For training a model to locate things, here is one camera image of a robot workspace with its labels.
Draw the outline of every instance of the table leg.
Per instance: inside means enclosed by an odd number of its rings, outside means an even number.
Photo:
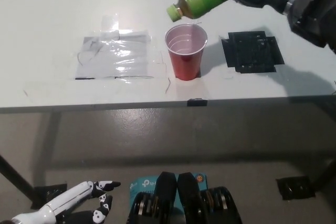
[[[17,189],[30,199],[33,204],[43,205],[43,197],[0,155],[0,173]]]
[[[330,181],[336,177],[336,159],[334,159],[324,172],[312,182],[315,191],[322,190]]]

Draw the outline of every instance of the blue box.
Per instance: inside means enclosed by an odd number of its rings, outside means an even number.
[[[196,180],[198,181],[198,187],[200,190],[206,190],[207,187],[207,181],[206,181],[206,175],[204,173],[193,173]],[[154,193],[156,180],[159,176],[147,176],[138,178],[130,185],[130,208],[133,205],[134,199],[140,192],[145,193]],[[175,197],[175,203],[174,203],[174,211],[173,214],[182,214],[184,215],[184,210],[180,201],[179,192],[176,190],[176,197]]]

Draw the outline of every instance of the green bottle cap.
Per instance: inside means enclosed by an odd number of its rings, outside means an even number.
[[[178,21],[179,19],[182,18],[179,10],[176,8],[175,5],[171,5],[170,7],[168,7],[167,13],[173,22]]]

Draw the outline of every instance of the robot finger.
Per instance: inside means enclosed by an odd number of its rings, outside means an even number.
[[[105,191],[112,191],[115,187],[120,186],[120,182],[114,181],[98,181],[93,183],[92,186],[92,197],[99,198],[100,196],[105,194]]]
[[[104,223],[106,216],[109,214],[112,206],[113,197],[111,195],[102,195],[100,198],[100,207],[92,215],[92,224]]]

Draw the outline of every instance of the white robotic hand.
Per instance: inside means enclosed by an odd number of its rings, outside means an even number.
[[[113,181],[83,182],[46,203],[39,211],[18,215],[11,221],[0,224],[56,224],[59,220],[66,222],[67,217],[71,216],[69,215],[71,211],[90,198],[99,198],[100,207],[93,212],[86,211],[84,215],[86,220],[81,222],[101,224],[112,206],[113,197],[108,196],[106,191],[112,191],[118,186],[120,183]]]

